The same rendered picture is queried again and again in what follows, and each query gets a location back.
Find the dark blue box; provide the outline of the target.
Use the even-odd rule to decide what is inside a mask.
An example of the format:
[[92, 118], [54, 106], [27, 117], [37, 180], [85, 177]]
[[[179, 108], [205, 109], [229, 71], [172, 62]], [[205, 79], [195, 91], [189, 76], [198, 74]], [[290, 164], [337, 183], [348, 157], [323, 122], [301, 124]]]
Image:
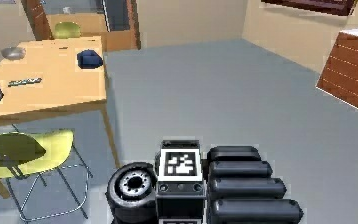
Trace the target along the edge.
[[78, 53], [77, 61], [81, 69], [96, 69], [103, 65], [103, 59], [91, 49]]

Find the brown wooden door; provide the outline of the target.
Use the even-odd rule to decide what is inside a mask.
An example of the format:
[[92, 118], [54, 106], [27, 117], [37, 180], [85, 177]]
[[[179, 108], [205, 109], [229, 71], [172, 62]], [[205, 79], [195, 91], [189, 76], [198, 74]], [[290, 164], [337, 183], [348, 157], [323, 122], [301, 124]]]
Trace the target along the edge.
[[32, 28], [34, 37], [39, 40], [52, 38], [51, 28], [40, 0], [21, 0], [24, 12]]

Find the dark remote control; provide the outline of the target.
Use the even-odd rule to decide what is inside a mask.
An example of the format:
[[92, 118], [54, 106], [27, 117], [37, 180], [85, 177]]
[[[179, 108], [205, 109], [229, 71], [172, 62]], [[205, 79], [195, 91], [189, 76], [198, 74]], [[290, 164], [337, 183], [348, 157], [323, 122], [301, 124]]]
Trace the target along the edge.
[[27, 79], [21, 79], [21, 80], [13, 80], [8, 83], [8, 87], [14, 87], [14, 86], [23, 86], [23, 85], [29, 85], [29, 84], [37, 84], [41, 83], [42, 78], [27, 78]]

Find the dark framed window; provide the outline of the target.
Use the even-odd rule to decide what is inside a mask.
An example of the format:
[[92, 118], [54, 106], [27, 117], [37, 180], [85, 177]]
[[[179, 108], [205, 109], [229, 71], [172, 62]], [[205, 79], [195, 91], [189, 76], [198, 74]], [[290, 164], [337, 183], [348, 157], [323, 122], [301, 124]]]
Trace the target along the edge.
[[261, 0], [263, 3], [304, 9], [337, 16], [349, 16], [358, 0]]

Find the grey metal bowl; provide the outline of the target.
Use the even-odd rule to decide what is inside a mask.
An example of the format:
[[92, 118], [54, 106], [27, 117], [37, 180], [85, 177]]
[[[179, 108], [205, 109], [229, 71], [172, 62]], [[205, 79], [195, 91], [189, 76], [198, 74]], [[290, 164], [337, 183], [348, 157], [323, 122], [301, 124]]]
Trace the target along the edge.
[[7, 47], [1, 50], [1, 55], [8, 60], [21, 60], [26, 55], [26, 50], [22, 47]]

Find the light wooden table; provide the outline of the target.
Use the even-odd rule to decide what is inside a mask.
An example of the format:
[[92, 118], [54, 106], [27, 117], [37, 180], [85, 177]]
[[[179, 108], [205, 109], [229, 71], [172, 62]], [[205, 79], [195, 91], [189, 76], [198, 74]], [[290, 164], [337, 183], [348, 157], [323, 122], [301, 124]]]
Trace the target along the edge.
[[[0, 126], [100, 111], [116, 167], [120, 167], [114, 135], [107, 113], [105, 68], [81, 69], [77, 54], [94, 50], [103, 54], [98, 36], [22, 42], [21, 60], [0, 62]], [[41, 83], [8, 87], [13, 80], [42, 78]]]

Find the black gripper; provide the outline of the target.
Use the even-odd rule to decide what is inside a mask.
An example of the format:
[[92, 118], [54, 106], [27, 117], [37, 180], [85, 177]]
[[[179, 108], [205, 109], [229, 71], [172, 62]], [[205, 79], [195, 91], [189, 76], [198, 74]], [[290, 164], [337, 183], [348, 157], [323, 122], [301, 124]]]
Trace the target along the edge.
[[113, 216], [111, 224], [157, 224], [153, 165], [133, 162], [119, 168], [105, 193]]

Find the yellow-green shell chair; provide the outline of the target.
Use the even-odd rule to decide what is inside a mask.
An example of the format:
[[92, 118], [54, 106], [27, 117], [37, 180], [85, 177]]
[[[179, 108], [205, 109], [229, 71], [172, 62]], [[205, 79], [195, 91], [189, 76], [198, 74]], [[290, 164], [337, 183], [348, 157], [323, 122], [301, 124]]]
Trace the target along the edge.
[[59, 22], [55, 25], [53, 37], [55, 39], [79, 38], [80, 26], [74, 22]]
[[[86, 171], [84, 197], [79, 200], [71, 185], [63, 174], [63, 169], [83, 167]], [[56, 171], [66, 185], [71, 196], [77, 204], [76, 207], [54, 214], [27, 218], [24, 210], [33, 192], [33, 189], [41, 180], [44, 187], [47, 183], [44, 174]], [[34, 181], [22, 203], [16, 197], [11, 179], [25, 180], [34, 175]], [[59, 129], [45, 133], [23, 133], [19, 131], [0, 133], [0, 179], [6, 182], [9, 196], [13, 199], [20, 219], [25, 224], [31, 222], [64, 216], [80, 210], [84, 218], [88, 218], [83, 206], [87, 200], [89, 179], [93, 177], [89, 166], [86, 164], [74, 145], [74, 132], [70, 129]]]

